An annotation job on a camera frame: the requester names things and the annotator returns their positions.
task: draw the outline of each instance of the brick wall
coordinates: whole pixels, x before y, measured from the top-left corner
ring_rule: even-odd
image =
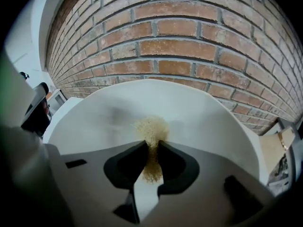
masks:
[[[195,87],[258,134],[303,112],[302,44],[274,0],[65,0],[46,64],[67,97],[146,78]]]

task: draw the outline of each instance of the white wall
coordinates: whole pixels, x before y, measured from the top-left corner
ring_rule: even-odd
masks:
[[[62,0],[30,0],[13,24],[4,43],[17,71],[30,76],[31,87],[45,82],[50,91],[55,86],[45,69],[48,33]]]

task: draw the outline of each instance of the black object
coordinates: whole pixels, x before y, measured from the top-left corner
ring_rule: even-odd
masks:
[[[26,80],[29,78],[29,75],[24,73],[24,72],[20,72],[20,74],[23,76],[23,78]]]
[[[263,205],[234,177],[225,179],[224,188],[235,209],[233,223],[238,224],[259,212]]]
[[[133,191],[129,192],[129,194],[126,198],[125,204],[116,208],[114,210],[114,213],[131,223],[134,223],[134,224],[140,223],[139,215],[138,215],[137,208],[136,208],[136,203],[134,200]]]
[[[132,190],[146,165],[148,146],[145,141],[111,157],[104,164],[104,173],[117,188]]]
[[[45,82],[40,83],[37,87],[43,87],[45,94],[43,95],[36,95],[35,99],[38,98],[38,101],[35,102],[36,105],[33,105],[33,103],[29,106],[27,113],[34,107],[33,112],[29,115],[29,117],[25,120],[25,122],[22,124],[22,128],[24,130],[35,132],[39,137],[42,137],[44,132],[46,131],[46,128],[49,126],[51,119],[48,117],[47,114],[45,114],[45,106],[47,105],[46,95],[49,92],[48,86]]]
[[[158,187],[158,196],[184,192],[200,172],[196,159],[164,141],[159,142],[158,161],[164,180]]]
[[[70,161],[70,162],[65,162],[68,169],[76,167],[76,166],[81,166],[81,165],[84,165],[86,163],[87,163],[87,161],[85,161],[83,159]]]
[[[294,140],[291,144],[291,147],[289,147],[287,151],[290,157],[290,160],[287,161],[288,175],[290,178],[290,185],[292,186],[301,174],[301,162],[303,160],[301,152],[303,144],[300,133],[297,131],[296,126],[293,122],[289,122],[282,118],[278,118],[278,122],[282,129],[286,129],[288,126],[291,126],[294,132]]]
[[[114,213],[132,223],[140,222],[134,201],[134,183],[144,169],[148,158],[145,141],[111,157],[104,164],[104,173],[117,188],[129,189],[124,205]],[[164,184],[158,187],[158,196],[178,194],[185,191],[198,177],[199,164],[190,155],[160,141],[158,161],[162,169]]]
[[[303,139],[303,123],[301,124],[301,126],[298,129],[298,133],[299,133],[300,139]]]

